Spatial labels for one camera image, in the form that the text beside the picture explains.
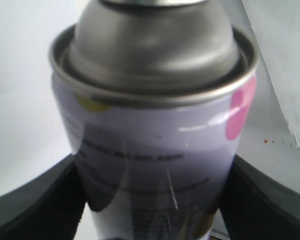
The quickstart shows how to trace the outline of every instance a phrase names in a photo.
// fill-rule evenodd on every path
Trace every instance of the yellow dot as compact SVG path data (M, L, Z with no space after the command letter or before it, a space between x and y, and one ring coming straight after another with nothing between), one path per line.
M92 99L88 99L83 96L76 95L75 98L81 107L83 107L84 109L86 109L90 112L94 112L94 113L104 112L111 107L111 105L104 104L104 103L98 102L98 101L94 101Z

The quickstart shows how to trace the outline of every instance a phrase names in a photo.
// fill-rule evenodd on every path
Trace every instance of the purple can body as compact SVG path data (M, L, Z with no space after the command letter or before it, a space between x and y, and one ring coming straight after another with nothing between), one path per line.
M209 239L256 78L211 101L129 108L53 76L98 239Z

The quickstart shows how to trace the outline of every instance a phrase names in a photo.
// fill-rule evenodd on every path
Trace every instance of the metal can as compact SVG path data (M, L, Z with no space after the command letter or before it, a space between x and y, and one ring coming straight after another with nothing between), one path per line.
M258 57L214 0L91 1L56 39L52 87L98 239L209 238Z

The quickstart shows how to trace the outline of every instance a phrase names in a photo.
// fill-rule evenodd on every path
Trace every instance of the pink dot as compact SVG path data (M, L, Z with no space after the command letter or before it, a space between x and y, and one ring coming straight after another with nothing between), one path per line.
M225 135L229 141L236 139L244 128L256 86L257 79L254 76L232 95L230 104L231 117L228 119L225 129Z

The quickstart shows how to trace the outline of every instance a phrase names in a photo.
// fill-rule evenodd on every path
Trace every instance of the metal can top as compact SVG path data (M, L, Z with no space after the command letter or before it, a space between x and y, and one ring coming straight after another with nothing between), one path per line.
M176 107L228 94L255 71L258 51L217 0L179 7L93 0L53 43L55 74L88 98Z
M182 6L204 2L206 0L103 0L109 3L152 6L152 7L166 7L166 6Z

